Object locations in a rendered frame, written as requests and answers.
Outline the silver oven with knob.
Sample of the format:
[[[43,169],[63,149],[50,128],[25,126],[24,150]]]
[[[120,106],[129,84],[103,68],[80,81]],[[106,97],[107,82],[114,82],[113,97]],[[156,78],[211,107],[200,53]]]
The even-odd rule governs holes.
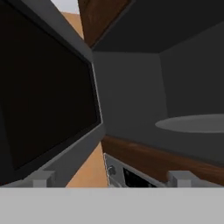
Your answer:
[[[166,187],[162,183],[122,161],[104,154],[108,182],[115,187]]]

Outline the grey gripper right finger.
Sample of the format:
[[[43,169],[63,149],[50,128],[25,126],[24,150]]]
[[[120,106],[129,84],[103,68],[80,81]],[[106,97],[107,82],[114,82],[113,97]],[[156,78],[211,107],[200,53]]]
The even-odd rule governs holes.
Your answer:
[[[201,179],[190,171],[168,171],[169,187],[221,187],[221,185]]]

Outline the dark grey microwave oven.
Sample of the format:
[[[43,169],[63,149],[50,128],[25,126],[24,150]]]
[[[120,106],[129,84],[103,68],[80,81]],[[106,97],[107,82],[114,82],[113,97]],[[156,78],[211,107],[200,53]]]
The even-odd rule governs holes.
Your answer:
[[[131,0],[93,54],[108,135],[224,165],[224,131],[156,125],[224,115],[224,0]]]

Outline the grey round microwave turntable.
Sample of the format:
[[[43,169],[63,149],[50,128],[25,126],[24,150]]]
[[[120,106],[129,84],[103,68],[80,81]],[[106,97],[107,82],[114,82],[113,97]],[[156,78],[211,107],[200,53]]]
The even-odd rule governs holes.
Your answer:
[[[224,133],[224,114],[172,117],[156,122],[155,126],[182,133]]]

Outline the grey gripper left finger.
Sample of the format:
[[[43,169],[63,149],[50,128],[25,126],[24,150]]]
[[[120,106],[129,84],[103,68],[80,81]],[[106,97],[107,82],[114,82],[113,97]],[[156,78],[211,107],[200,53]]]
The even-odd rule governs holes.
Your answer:
[[[24,179],[3,185],[3,187],[53,187],[55,171],[35,171]]]

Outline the black glass microwave door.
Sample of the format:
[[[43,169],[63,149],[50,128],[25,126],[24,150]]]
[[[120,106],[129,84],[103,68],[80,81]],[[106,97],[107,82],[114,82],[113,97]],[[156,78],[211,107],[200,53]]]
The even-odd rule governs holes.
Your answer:
[[[91,49],[51,0],[0,0],[0,187],[64,187],[105,135]]]

